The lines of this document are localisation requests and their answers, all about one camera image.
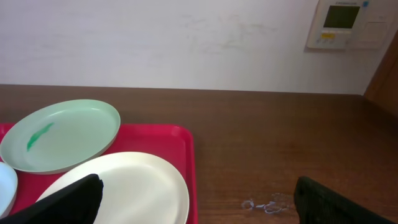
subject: table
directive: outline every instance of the table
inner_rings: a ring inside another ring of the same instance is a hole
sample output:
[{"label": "table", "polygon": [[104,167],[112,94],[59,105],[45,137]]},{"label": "table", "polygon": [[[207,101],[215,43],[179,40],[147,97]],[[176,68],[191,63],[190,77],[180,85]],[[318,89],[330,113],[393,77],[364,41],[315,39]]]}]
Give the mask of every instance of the table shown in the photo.
[{"label": "table", "polygon": [[199,223],[298,223],[243,210],[292,195],[307,175],[398,222],[398,121],[359,95],[0,85],[0,122],[90,98],[123,123],[169,123],[194,136]]}]

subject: plate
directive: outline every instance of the plate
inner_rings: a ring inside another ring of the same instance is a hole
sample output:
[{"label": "plate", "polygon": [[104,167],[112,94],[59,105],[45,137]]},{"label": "plate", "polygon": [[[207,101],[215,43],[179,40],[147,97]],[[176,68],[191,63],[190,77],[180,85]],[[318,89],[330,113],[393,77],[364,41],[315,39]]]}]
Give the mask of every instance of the plate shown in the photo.
[{"label": "plate", "polygon": [[187,185],[169,162],[143,152],[119,152],[88,161],[56,180],[38,200],[98,174],[103,199],[94,224],[185,224],[189,210]]},{"label": "plate", "polygon": [[0,218],[11,211],[17,193],[18,178],[15,170],[0,162]]},{"label": "plate", "polygon": [[14,125],[0,144],[17,170],[56,174],[101,155],[120,127],[118,111],[98,100],[71,100],[38,110]]}]

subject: yellow label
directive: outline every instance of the yellow label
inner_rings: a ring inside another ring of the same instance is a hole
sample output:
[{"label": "yellow label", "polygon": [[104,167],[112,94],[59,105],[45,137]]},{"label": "yellow label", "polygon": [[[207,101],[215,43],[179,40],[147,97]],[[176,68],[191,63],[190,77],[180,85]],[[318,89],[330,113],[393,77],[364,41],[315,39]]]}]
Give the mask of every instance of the yellow label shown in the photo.
[{"label": "yellow label", "polygon": [[334,39],[335,38],[335,34],[322,34],[321,38],[322,39]]}]

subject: dark green screen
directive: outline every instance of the dark green screen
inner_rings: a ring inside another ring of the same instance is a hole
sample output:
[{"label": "dark green screen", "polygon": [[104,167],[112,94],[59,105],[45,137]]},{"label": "dark green screen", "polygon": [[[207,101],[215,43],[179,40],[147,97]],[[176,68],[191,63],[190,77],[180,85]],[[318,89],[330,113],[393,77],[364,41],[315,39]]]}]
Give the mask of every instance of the dark green screen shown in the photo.
[{"label": "dark green screen", "polygon": [[323,27],[326,28],[353,28],[359,6],[330,6]]}]

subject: green plate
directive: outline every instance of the green plate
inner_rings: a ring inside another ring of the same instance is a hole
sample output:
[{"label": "green plate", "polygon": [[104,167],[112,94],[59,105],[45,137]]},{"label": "green plate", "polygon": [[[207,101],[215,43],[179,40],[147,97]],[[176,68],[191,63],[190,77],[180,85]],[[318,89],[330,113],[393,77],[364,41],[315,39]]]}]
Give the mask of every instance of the green plate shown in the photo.
[{"label": "green plate", "polygon": [[0,144],[11,167],[35,174],[65,172],[101,155],[114,141],[120,115],[98,100],[71,100],[20,120]]}]

